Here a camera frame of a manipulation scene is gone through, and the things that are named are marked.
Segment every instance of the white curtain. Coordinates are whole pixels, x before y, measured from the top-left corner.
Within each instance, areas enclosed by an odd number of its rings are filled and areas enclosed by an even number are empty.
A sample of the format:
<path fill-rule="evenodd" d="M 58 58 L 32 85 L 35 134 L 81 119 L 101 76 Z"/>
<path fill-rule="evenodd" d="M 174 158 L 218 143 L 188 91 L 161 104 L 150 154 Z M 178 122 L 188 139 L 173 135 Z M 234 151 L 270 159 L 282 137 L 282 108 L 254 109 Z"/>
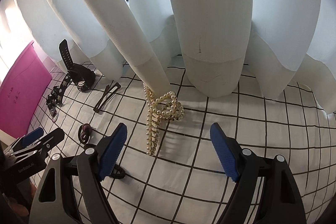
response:
<path fill-rule="evenodd" d="M 276 99 L 295 79 L 328 113 L 336 110 L 335 0 L 15 1 L 61 67 L 66 38 L 72 56 L 87 56 L 109 79 L 120 77 L 126 59 L 160 96 L 171 89 L 164 70 L 182 54 L 185 77 L 219 97 L 236 88 L 245 62 L 265 97 Z"/>

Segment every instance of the checkered tablecloth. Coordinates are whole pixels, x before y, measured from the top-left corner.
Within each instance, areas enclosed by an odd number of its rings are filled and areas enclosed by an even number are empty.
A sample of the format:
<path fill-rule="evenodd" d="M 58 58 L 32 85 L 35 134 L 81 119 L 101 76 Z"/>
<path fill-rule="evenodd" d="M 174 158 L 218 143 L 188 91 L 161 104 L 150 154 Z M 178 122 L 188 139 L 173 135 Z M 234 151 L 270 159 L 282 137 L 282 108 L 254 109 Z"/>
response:
<path fill-rule="evenodd" d="M 146 155 L 146 118 L 142 81 L 129 65 L 124 65 L 122 88 L 99 114 L 93 107 L 110 84 L 95 70 L 93 89 L 81 93 L 73 84 L 66 90 L 59 117 L 53 123 L 46 96 L 59 85 L 64 73 L 52 70 L 53 80 L 35 111 L 29 132 L 43 127 L 48 133 L 61 127 L 66 137 L 52 150 L 63 156 L 83 151 L 78 128 L 90 123 L 95 129 L 91 143 L 112 134 L 123 122 L 128 137 L 118 158 L 126 171 L 122 180 L 109 177 L 102 182 L 108 201 L 120 223 L 166 224 L 216 223 L 232 193 L 234 183 L 226 177 L 210 141 L 209 129 L 218 122 L 225 134 L 255 154 L 273 158 L 282 154 L 294 175 L 308 223 L 313 223 L 327 207 L 335 192 L 336 118 L 326 115 L 305 85 L 290 82 L 277 100 L 263 97 L 256 78 L 244 65 L 238 87 L 230 95 L 211 99 L 196 90 L 185 74 L 182 56 L 172 59 L 166 73 L 185 109 L 180 122 L 162 123 L 157 152 Z M 42 174 L 32 180 L 37 185 Z M 263 180 L 258 180 L 246 218 L 252 223 L 257 211 Z M 78 177 L 74 186 L 84 223 L 90 223 Z"/>

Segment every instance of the silver screw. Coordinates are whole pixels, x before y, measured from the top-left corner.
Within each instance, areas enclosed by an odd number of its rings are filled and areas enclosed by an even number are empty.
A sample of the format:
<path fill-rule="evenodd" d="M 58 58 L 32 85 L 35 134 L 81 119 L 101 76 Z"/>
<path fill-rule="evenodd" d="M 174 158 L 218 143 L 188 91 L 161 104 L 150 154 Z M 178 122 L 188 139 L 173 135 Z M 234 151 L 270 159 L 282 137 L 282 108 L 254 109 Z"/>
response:
<path fill-rule="evenodd" d="M 277 160 L 283 162 L 285 161 L 285 158 L 282 155 L 278 155 Z"/>
<path fill-rule="evenodd" d="M 53 156 L 51 157 L 53 160 L 58 160 L 60 157 L 60 154 L 53 154 Z"/>
<path fill-rule="evenodd" d="M 251 155 L 252 154 L 252 152 L 251 152 L 251 150 L 250 149 L 243 149 L 243 154 L 245 155 L 245 156 L 249 156 L 249 155 Z"/>
<path fill-rule="evenodd" d="M 92 147 L 90 147 L 90 148 L 88 148 L 88 149 L 85 150 L 85 154 L 91 155 L 94 151 L 95 150 Z"/>

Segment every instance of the blue ribbed rubber pad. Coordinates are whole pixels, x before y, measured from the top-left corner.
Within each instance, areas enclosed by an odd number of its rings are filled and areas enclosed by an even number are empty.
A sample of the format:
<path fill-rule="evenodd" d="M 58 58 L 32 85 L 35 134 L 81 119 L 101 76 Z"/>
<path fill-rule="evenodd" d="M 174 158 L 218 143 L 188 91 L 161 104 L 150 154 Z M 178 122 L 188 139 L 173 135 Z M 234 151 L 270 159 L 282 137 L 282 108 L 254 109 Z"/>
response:
<path fill-rule="evenodd" d="M 22 138 L 22 146 L 27 147 L 28 145 L 31 145 L 33 142 L 43 137 L 43 134 L 44 134 L 43 128 L 38 127 L 37 129 L 31 131 L 31 133 L 28 133 L 26 136 Z"/>
<path fill-rule="evenodd" d="M 228 177 L 232 178 L 234 182 L 237 182 L 239 179 L 239 173 L 237 170 L 236 159 L 225 142 L 225 138 L 226 137 L 215 124 L 210 127 L 210 139 L 223 166 L 224 172 Z"/>
<path fill-rule="evenodd" d="M 98 178 L 100 181 L 109 176 L 127 139 L 127 126 L 122 124 L 114 138 L 100 157 Z"/>

